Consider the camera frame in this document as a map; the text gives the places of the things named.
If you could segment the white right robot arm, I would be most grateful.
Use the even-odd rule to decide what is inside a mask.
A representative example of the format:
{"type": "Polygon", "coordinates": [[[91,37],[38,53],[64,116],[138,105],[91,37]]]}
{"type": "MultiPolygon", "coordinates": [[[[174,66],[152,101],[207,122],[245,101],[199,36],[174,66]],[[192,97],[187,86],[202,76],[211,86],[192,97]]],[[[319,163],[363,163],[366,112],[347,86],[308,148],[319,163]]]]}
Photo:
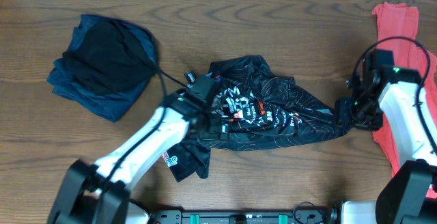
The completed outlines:
{"type": "Polygon", "coordinates": [[[377,131],[388,124],[400,168],[375,201],[345,201],[340,223],[435,223],[436,125],[417,70],[400,68],[391,51],[366,51],[353,71],[349,98],[335,104],[339,126],[377,131]]]}

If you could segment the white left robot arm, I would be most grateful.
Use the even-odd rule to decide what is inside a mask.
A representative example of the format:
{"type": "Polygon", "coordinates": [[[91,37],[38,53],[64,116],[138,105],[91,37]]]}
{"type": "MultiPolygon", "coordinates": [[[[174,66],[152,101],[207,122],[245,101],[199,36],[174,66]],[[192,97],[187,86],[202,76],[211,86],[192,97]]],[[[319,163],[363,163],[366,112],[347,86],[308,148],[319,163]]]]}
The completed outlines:
{"type": "Polygon", "coordinates": [[[92,164],[77,160],[67,169],[48,223],[147,223],[136,214],[132,189],[168,149],[190,129],[208,129],[216,95],[188,91],[164,98],[150,120],[124,144],[92,164]]]}

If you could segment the black printed cycling jersey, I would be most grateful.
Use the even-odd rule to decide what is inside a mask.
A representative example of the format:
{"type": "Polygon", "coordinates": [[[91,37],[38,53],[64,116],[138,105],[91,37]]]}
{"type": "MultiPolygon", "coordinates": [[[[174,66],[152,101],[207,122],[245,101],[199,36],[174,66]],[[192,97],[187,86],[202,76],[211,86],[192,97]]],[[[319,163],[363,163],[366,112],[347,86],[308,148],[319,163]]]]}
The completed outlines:
{"type": "Polygon", "coordinates": [[[207,178],[213,148],[288,148],[336,139],[350,131],[335,124],[333,108],[298,86],[294,78],[275,75],[260,55],[212,62],[208,76],[220,85],[211,113],[227,120],[229,138],[202,141],[190,129],[163,154],[178,182],[194,173],[207,178]]]}

